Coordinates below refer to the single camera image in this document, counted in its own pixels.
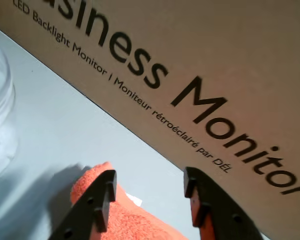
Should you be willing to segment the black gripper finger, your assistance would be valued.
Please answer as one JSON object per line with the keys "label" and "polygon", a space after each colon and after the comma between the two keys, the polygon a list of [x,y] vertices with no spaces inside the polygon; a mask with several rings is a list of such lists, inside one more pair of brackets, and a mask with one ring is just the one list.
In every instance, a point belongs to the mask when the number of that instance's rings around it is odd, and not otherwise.
{"label": "black gripper finger", "polygon": [[50,240],[100,240],[108,229],[110,203],[116,201],[117,173],[102,172],[49,237]]}
{"label": "black gripper finger", "polygon": [[201,240],[260,240],[254,222],[207,174],[184,169],[184,196],[190,199],[192,225]]}

